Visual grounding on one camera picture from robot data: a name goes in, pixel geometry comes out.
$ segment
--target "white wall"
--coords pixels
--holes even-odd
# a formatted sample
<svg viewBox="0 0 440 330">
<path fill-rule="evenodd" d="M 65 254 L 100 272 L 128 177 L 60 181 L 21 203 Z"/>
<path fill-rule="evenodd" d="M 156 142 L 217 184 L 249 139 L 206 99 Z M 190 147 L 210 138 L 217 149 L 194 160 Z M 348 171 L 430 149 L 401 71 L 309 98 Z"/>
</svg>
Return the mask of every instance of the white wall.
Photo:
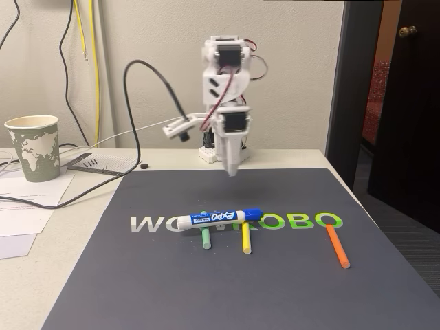
<svg viewBox="0 0 440 330">
<path fill-rule="evenodd" d="M 325 149 L 343 1 L 130 0 L 103 1 L 117 130 L 129 122 L 122 90 L 125 65 L 135 58 L 156 66 L 187 113 L 203 111 L 201 46 L 210 35 L 238 34 L 258 43 L 269 64 L 265 79 L 245 96 L 252 110 L 249 146 Z M 129 94 L 138 126 L 177 116 L 163 84 L 132 67 Z M 159 128 L 140 134 L 143 147 L 199 147 L 169 142 Z M 119 146 L 133 146 L 133 137 Z"/>
<path fill-rule="evenodd" d="M 80 0 L 88 39 L 87 3 Z M 52 114 L 60 118 L 61 143 L 83 144 L 64 101 L 65 77 L 58 52 L 69 4 L 69 0 L 19 0 L 21 18 L 0 50 L 0 124 L 3 127 L 3 122 L 18 116 Z M 255 40 L 257 54 L 269 64 L 268 76 L 252 82 L 245 93 L 254 118 L 247 144 L 323 151 L 343 5 L 343 1 L 102 1 L 116 130 L 130 128 L 122 90 L 129 61 L 141 58 L 156 66 L 186 112 L 200 112 L 204 109 L 201 46 L 213 34 L 238 34 Z M 12 0 L 0 1 L 0 36 L 14 17 Z M 63 49 L 70 74 L 69 99 L 93 140 L 93 63 L 83 60 L 75 19 Z M 133 67 L 128 85 L 137 126 L 178 116 L 164 86 L 147 68 Z M 193 129 L 190 135 L 191 141 L 182 144 L 167 140 L 156 128 L 141 132 L 140 138 L 144 148 L 199 147 L 200 134 Z M 10 146 L 9 135 L 0 128 L 0 147 Z M 133 137 L 121 137 L 118 146 L 134 146 Z"/>
<path fill-rule="evenodd" d="M 84 145 L 65 104 L 65 73 L 58 51 L 70 9 L 70 0 L 18 0 L 21 16 L 0 50 L 0 148 L 12 148 L 3 126 L 19 116 L 50 114 L 60 119 L 60 143 Z M 89 31 L 87 3 L 84 29 Z M 0 1 L 0 38 L 16 16 L 12 0 Z M 69 69 L 69 100 L 86 131 L 94 138 L 93 63 L 84 61 L 76 17 L 72 18 L 63 52 Z"/>
</svg>

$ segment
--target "door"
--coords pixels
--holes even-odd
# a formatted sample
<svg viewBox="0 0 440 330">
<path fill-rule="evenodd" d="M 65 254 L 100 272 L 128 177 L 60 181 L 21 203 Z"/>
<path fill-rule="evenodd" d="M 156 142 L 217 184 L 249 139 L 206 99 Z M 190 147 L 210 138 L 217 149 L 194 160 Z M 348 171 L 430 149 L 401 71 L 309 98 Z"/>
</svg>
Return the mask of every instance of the door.
<svg viewBox="0 0 440 330">
<path fill-rule="evenodd" d="M 368 192 L 440 232 L 440 1 L 403 0 Z"/>
</svg>

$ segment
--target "red wire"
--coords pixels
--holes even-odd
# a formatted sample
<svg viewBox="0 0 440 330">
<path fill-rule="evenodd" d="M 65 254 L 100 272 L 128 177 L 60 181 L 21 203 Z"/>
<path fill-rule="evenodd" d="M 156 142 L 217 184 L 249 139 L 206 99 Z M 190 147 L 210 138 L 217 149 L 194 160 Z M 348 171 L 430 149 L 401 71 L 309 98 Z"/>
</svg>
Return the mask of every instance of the red wire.
<svg viewBox="0 0 440 330">
<path fill-rule="evenodd" d="M 205 127 L 205 124 L 207 123 L 207 121 L 209 120 L 209 118 L 211 118 L 211 116 L 214 114 L 214 112 L 217 110 L 217 108 L 220 106 L 221 101 L 223 101 L 226 93 L 229 90 L 229 87 L 232 83 L 232 79 L 234 78 L 234 72 L 232 71 L 232 68 L 230 67 L 230 77 L 228 80 L 228 83 L 226 85 L 225 90 L 223 91 L 223 93 L 221 94 L 220 98 L 218 99 L 217 103 L 215 104 L 215 106 L 212 107 L 211 111 L 209 111 L 208 115 L 206 116 L 205 120 L 203 121 L 203 123 L 200 126 L 200 131 L 205 131 L 207 129 L 207 127 Z"/>
<path fill-rule="evenodd" d="M 250 39 L 244 39 L 244 40 L 245 40 L 246 43 L 251 43 L 251 44 L 253 44 L 255 46 L 255 48 L 250 47 L 251 52 L 255 52 L 256 49 L 258 48 L 256 46 L 256 43 L 254 41 L 250 40 Z"/>
</svg>

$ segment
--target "white cable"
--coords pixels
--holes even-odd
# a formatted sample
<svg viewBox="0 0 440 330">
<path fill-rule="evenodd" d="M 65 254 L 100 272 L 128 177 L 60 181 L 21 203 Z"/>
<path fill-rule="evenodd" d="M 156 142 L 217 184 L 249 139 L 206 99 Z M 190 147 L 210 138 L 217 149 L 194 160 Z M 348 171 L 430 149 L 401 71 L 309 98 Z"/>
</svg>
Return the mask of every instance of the white cable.
<svg viewBox="0 0 440 330">
<path fill-rule="evenodd" d="M 136 131 L 141 131 L 142 129 L 149 129 L 150 127 L 154 127 L 154 126 L 158 126 L 158 125 L 161 125 L 161 124 L 165 124 L 166 122 L 171 122 L 171 121 L 173 121 L 173 120 L 177 120 L 177 119 L 180 119 L 180 118 L 181 118 L 181 117 L 176 117 L 176 118 L 172 118 L 172 119 L 167 119 L 167 120 L 164 120 L 163 122 L 157 122 L 157 123 L 155 123 L 155 124 L 151 124 L 151 125 L 148 125 L 148 126 L 140 127 L 140 128 L 138 128 L 138 129 L 136 129 Z M 62 155 L 63 153 L 67 153 L 67 152 L 69 152 L 69 151 L 75 150 L 75 149 L 86 149 L 86 150 L 89 150 L 89 149 L 92 149 L 92 148 L 94 148 L 95 146 L 97 146 L 97 145 L 99 145 L 99 144 L 101 144 L 101 143 L 103 143 L 103 142 L 106 142 L 106 141 L 108 141 L 108 140 L 110 140 L 110 139 L 116 138 L 116 137 L 118 137 L 118 136 L 120 136 L 120 135 L 124 135 L 124 134 L 127 134 L 127 133 L 132 133 L 132 132 L 133 132 L 133 130 L 131 130 L 131 131 L 127 131 L 127 132 L 122 132 L 122 133 L 119 133 L 119 134 L 113 135 L 113 136 L 111 136 L 111 137 L 108 137 L 107 139 L 104 139 L 104 140 L 102 140 L 102 141 L 99 141 L 97 144 L 94 144 L 93 146 L 77 146 L 77 147 L 75 147 L 75 148 L 71 148 L 71 149 L 69 149 L 69 150 L 66 150 L 66 151 L 61 152 L 60 155 Z M 82 152 L 84 152 L 84 151 L 79 151 L 79 152 L 77 152 L 77 153 L 74 153 L 73 155 L 77 155 L 77 154 L 82 153 Z"/>
<path fill-rule="evenodd" d="M 14 156 L 10 152 L 8 152 L 8 151 L 0 150 L 0 152 L 1 153 L 6 153 L 6 154 L 9 155 L 9 162 L 6 165 L 3 165 L 2 168 L 0 168 L 0 173 L 2 173 L 3 171 L 5 171 L 5 168 L 7 168 L 12 163 L 12 160 L 14 159 Z"/>
<path fill-rule="evenodd" d="M 142 129 L 149 129 L 150 127 L 154 127 L 154 126 L 158 126 L 158 125 L 161 125 L 161 124 L 165 124 L 166 122 L 171 122 L 171 121 L 173 121 L 173 120 L 177 120 L 177 119 L 180 119 L 180 118 L 181 118 L 181 117 L 176 117 L 176 118 L 172 118 L 172 119 L 164 120 L 163 122 L 156 122 L 155 124 L 151 124 L 151 125 L 148 125 L 148 126 L 140 127 L 140 128 L 138 128 L 138 129 L 136 129 L 136 131 L 141 131 Z M 106 142 L 106 141 L 108 141 L 108 140 L 110 140 L 110 139 L 114 139 L 114 138 L 116 138 L 116 137 L 118 137 L 118 136 L 120 136 L 120 135 L 124 135 L 124 134 L 127 134 L 127 133 L 132 133 L 132 132 L 133 132 L 133 130 L 131 130 L 131 131 L 127 131 L 127 132 L 122 132 L 122 133 L 119 133 L 119 134 L 113 135 L 113 136 L 111 136 L 111 137 L 108 137 L 107 139 L 104 139 L 104 140 L 102 140 L 102 141 L 99 141 L 98 143 L 94 144 L 93 146 L 76 146 L 75 148 L 70 148 L 70 149 L 68 149 L 68 150 L 64 150 L 64 151 L 60 152 L 60 156 L 61 156 L 63 153 L 68 153 L 69 151 L 73 151 L 73 150 L 76 150 L 76 149 L 86 149 L 86 150 L 89 150 L 89 149 L 92 149 L 92 148 L 94 148 L 95 146 L 97 146 L 97 145 L 99 145 L 99 144 L 101 144 L 101 143 L 103 143 L 103 142 Z M 1 152 L 3 152 L 3 153 L 7 153 L 7 154 L 10 155 L 11 157 L 13 157 L 12 154 L 9 153 L 9 152 L 7 152 L 7 151 L 1 151 Z M 79 154 L 79 153 L 83 153 L 83 152 L 84 152 L 84 151 L 79 151 L 79 152 L 74 153 L 74 154 L 72 154 L 72 155 L 77 155 L 77 154 Z M 6 165 L 4 165 L 4 167 L 3 167 L 2 169 L 0 169 L 0 173 L 1 173 L 2 171 L 5 171 L 5 172 L 15 172 L 15 171 L 19 171 L 19 170 L 21 170 L 21 167 L 20 167 L 20 168 L 14 168 L 14 169 L 12 169 L 12 170 L 5 170 L 5 168 L 8 167 L 9 164 L 11 164 L 11 161 L 12 161 L 12 158 L 11 158 L 11 160 L 10 160 Z"/>
</svg>

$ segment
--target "black cable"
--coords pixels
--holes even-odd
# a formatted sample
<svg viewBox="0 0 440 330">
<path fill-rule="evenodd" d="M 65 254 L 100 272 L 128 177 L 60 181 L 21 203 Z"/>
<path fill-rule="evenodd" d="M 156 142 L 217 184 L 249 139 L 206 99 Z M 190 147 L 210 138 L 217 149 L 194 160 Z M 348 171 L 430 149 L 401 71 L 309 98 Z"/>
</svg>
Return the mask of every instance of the black cable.
<svg viewBox="0 0 440 330">
<path fill-rule="evenodd" d="M 72 146 L 74 148 L 78 148 L 78 146 L 76 144 L 73 144 L 73 143 L 63 143 L 63 144 L 60 144 L 60 148 L 63 148 L 64 146 Z"/>
<path fill-rule="evenodd" d="M 20 162 L 20 161 L 18 159 L 15 159 L 15 160 L 12 160 L 10 163 L 13 164 L 13 163 L 18 163 L 18 162 Z M 0 166 L 8 165 L 8 163 L 9 162 L 0 163 Z"/>
<path fill-rule="evenodd" d="M 74 148 L 78 148 L 78 146 L 76 144 L 73 144 L 73 143 L 63 143 L 63 144 L 60 144 L 60 148 L 63 148 L 64 146 L 72 146 Z M 13 164 L 13 163 L 18 163 L 18 162 L 20 162 L 20 160 L 19 159 L 15 159 L 15 160 L 12 160 L 10 163 Z M 0 163 L 0 166 L 6 165 L 7 163 L 8 162 Z"/>
<path fill-rule="evenodd" d="M 128 74 L 128 72 L 129 72 L 130 67 L 131 67 L 133 64 L 136 64 L 136 63 L 140 63 L 140 64 L 143 64 L 143 65 L 147 66 L 147 67 L 148 67 L 149 69 L 151 69 L 155 74 L 157 74 L 157 76 L 158 76 L 158 77 L 162 80 L 162 82 L 167 86 L 167 89 L 168 89 L 168 91 L 170 92 L 171 98 L 173 98 L 173 100 L 175 101 L 176 106 L 177 106 L 177 105 L 180 105 L 180 104 L 179 104 L 179 101 L 178 101 L 178 99 L 177 99 L 177 96 L 175 95 L 175 93 L 174 93 L 173 89 L 171 88 L 170 84 L 166 81 L 166 79 L 163 77 L 163 75 L 161 75 L 161 74 L 156 70 L 156 68 L 154 68 L 152 65 L 148 64 L 147 62 L 145 62 L 145 61 L 143 61 L 143 60 L 132 60 L 132 61 L 131 61 L 131 62 L 125 67 L 125 70 L 124 70 L 124 95 L 125 95 L 126 109 L 127 109 L 128 113 L 129 113 L 130 123 L 131 123 L 131 128 L 133 129 L 133 134 L 134 134 L 134 136 L 135 136 L 135 141 L 136 141 L 136 149 L 137 149 L 137 161 L 136 161 L 136 164 L 135 164 L 132 168 L 130 168 L 127 172 L 124 172 L 124 173 L 119 174 L 119 175 L 117 175 L 117 176 L 115 176 L 115 177 L 112 177 L 111 179 L 108 179 L 108 180 L 102 182 L 101 184 L 98 184 L 98 185 L 96 185 L 96 186 L 90 188 L 89 190 L 86 190 L 86 191 L 83 192 L 82 194 L 79 194 L 78 196 L 76 196 L 76 197 L 70 199 L 69 201 L 65 201 L 64 203 L 61 203 L 61 204 L 58 204 L 58 205 L 55 205 L 55 206 L 42 205 L 42 204 L 34 203 L 33 201 L 28 201 L 28 200 L 26 200 L 26 199 L 19 199 L 19 198 L 14 198 L 14 197 L 0 196 L 0 199 L 5 199 L 5 200 L 7 200 L 7 201 L 17 201 L 17 202 L 19 202 L 19 203 L 29 204 L 29 205 L 36 206 L 36 207 L 39 207 L 39 208 L 47 208 L 47 209 L 50 209 L 50 210 L 54 210 L 54 209 L 62 208 L 63 206 L 69 205 L 70 203 L 76 201 L 77 199 L 80 199 L 81 197 L 87 195 L 88 193 L 94 191 L 95 189 L 98 189 L 99 187 L 102 187 L 102 186 L 104 186 L 105 184 L 108 184 L 109 182 L 112 182 L 112 181 L 114 181 L 114 180 L 116 180 L 116 179 L 118 179 L 118 178 L 120 178 L 120 177 L 124 177 L 125 175 L 129 174 L 130 172 L 132 172 L 132 171 L 138 166 L 138 164 L 140 163 L 140 143 L 139 143 L 138 133 L 136 132 L 136 127 L 135 127 L 135 123 L 134 123 L 134 120 L 133 120 L 133 116 L 132 116 L 132 114 L 131 114 L 130 101 L 129 101 L 129 94 L 128 94 L 128 92 L 127 92 L 127 74 Z"/>
<path fill-rule="evenodd" d="M 209 131 L 203 132 L 203 146 L 207 149 L 213 149 L 214 148 L 214 133 L 212 132 L 212 129 L 209 129 Z"/>
<path fill-rule="evenodd" d="M 3 44 L 5 43 L 6 37 L 8 36 L 9 32 L 11 32 L 11 30 L 14 27 L 15 23 L 20 18 L 20 8 L 19 8 L 19 5 L 17 3 L 17 0 L 14 0 L 14 3 L 15 3 L 15 6 L 16 6 L 16 18 L 15 18 L 14 22 L 11 24 L 11 26 L 9 27 L 8 31 L 6 31 L 5 36 L 3 37 L 3 39 L 1 39 L 0 49 L 1 49 L 1 46 L 3 46 Z"/>
<path fill-rule="evenodd" d="M 74 111 L 72 110 L 72 107 L 70 106 L 69 100 L 67 99 L 67 92 L 69 91 L 69 73 L 67 72 L 67 65 L 66 65 L 66 60 L 64 59 L 64 55 L 63 55 L 63 41 L 64 38 L 66 37 L 67 31 L 69 31 L 69 26 L 70 26 L 70 21 L 72 20 L 72 12 L 73 12 L 73 8 L 74 8 L 74 0 L 71 0 L 70 2 L 70 14 L 69 14 L 69 20 L 67 22 L 67 26 L 66 26 L 66 30 L 64 31 L 63 37 L 61 38 L 61 42 L 60 42 L 60 54 L 61 54 L 61 58 L 63 60 L 63 64 L 64 64 L 64 71 L 66 73 L 66 93 L 65 93 L 65 99 L 66 99 L 66 103 L 67 106 L 69 107 L 69 110 L 71 112 L 71 115 L 74 117 L 76 124 L 78 125 L 78 128 L 80 129 L 80 132 L 82 134 L 82 137 L 84 138 L 84 141 L 86 143 L 87 146 L 90 146 L 89 141 L 87 141 L 87 138 L 85 137 L 83 128 L 81 127 L 78 118 L 76 117 Z"/>
</svg>

